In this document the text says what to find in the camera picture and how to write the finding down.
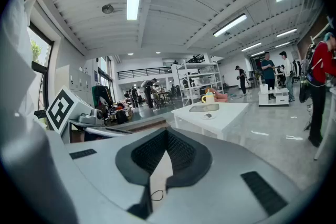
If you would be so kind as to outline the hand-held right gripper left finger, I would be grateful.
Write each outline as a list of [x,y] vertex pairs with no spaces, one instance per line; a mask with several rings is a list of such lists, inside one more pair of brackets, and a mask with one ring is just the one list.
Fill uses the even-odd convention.
[[157,213],[147,220],[127,210],[141,201],[144,188],[130,184],[115,164],[117,151],[154,129],[82,143],[64,144],[54,131],[46,133],[57,172],[71,197],[79,224],[166,224]]

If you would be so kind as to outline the pink soft chair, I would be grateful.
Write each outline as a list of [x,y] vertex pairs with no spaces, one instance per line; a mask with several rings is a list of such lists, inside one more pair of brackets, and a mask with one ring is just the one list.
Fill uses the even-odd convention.
[[222,102],[225,103],[228,101],[228,95],[226,93],[220,93],[214,88],[206,88],[205,92],[211,92],[214,95],[215,102]]

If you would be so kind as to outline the person's white shirt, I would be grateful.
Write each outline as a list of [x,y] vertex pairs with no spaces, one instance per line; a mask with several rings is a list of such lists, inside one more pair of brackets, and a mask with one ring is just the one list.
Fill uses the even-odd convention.
[[36,74],[27,27],[35,0],[9,0],[0,16],[0,105],[26,118],[31,129],[47,125],[35,115],[29,87]]

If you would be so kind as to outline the black mezzanine railing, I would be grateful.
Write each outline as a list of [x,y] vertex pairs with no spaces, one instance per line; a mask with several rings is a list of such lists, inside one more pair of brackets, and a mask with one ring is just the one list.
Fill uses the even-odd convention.
[[170,67],[143,68],[117,72],[119,80],[169,73],[172,73]]

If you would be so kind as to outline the white table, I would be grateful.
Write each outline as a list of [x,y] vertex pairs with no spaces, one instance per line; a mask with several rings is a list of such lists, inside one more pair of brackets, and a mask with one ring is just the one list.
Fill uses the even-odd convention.
[[[173,110],[175,126],[180,128],[180,123],[191,124],[200,129],[202,135],[214,134],[219,140],[227,140],[227,130],[234,126],[246,114],[248,103],[218,103],[219,110],[212,112],[191,113],[189,109],[193,105]],[[202,120],[201,116],[206,113],[216,114],[213,120]]]

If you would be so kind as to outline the pile of bags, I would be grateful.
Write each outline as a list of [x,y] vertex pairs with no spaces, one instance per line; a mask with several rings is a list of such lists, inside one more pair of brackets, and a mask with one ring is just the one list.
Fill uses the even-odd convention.
[[123,124],[130,120],[133,116],[132,107],[127,103],[119,102],[107,111],[105,117],[106,125]]

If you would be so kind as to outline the white locker cabinet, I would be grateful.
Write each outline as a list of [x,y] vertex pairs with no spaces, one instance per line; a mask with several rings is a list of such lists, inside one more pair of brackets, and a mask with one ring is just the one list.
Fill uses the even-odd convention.
[[55,93],[63,86],[94,107],[91,77],[88,74],[70,65],[57,68],[55,71]]

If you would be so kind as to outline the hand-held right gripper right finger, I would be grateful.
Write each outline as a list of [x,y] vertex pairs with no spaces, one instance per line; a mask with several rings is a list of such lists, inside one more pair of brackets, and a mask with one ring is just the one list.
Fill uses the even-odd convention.
[[[168,191],[151,214],[153,224],[289,224],[312,198],[311,187],[300,190],[279,169],[240,145],[179,132],[205,145],[213,162],[195,185]],[[270,216],[242,178],[249,172],[264,179],[286,205]]]

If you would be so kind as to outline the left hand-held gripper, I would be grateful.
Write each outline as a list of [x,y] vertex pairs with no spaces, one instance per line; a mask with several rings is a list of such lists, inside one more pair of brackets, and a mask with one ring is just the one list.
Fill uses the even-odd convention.
[[[52,104],[48,107],[46,115],[53,130],[60,135],[69,120],[88,125],[104,125],[102,111],[90,106],[66,86],[60,88]],[[132,134],[130,131],[103,126],[85,127],[84,130],[89,134],[104,137],[121,137]]]

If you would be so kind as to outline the grey rectangular tray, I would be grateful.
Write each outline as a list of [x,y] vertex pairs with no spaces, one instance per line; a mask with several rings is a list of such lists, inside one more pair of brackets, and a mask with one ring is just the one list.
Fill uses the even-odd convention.
[[219,104],[195,104],[191,106],[189,112],[196,113],[196,112],[212,112],[219,110]]

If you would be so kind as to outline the large glass window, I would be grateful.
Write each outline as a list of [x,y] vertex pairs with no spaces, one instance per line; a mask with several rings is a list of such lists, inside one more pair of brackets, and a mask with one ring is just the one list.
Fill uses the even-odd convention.
[[31,67],[35,78],[29,87],[35,114],[42,118],[48,102],[48,69],[54,42],[40,31],[32,22],[27,27],[32,50]]

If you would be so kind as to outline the white metal shelving unit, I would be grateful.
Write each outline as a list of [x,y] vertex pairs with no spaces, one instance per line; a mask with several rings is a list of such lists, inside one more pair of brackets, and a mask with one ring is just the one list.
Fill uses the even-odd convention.
[[206,88],[213,88],[219,93],[224,93],[222,75],[217,61],[211,63],[184,62],[176,66],[176,74],[183,106],[200,102],[206,94]]

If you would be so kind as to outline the white low cabinet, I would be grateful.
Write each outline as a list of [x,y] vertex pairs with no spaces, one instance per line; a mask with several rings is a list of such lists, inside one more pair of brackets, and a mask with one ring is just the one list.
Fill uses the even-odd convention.
[[288,89],[268,90],[258,92],[259,106],[289,106]]

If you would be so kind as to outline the clothes rack with dark garments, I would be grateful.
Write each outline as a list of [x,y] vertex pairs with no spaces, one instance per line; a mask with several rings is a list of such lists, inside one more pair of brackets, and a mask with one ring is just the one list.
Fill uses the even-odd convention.
[[113,106],[111,92],[107,86],[96,85],[92,87],[94,107],[103,114],[107,114]]

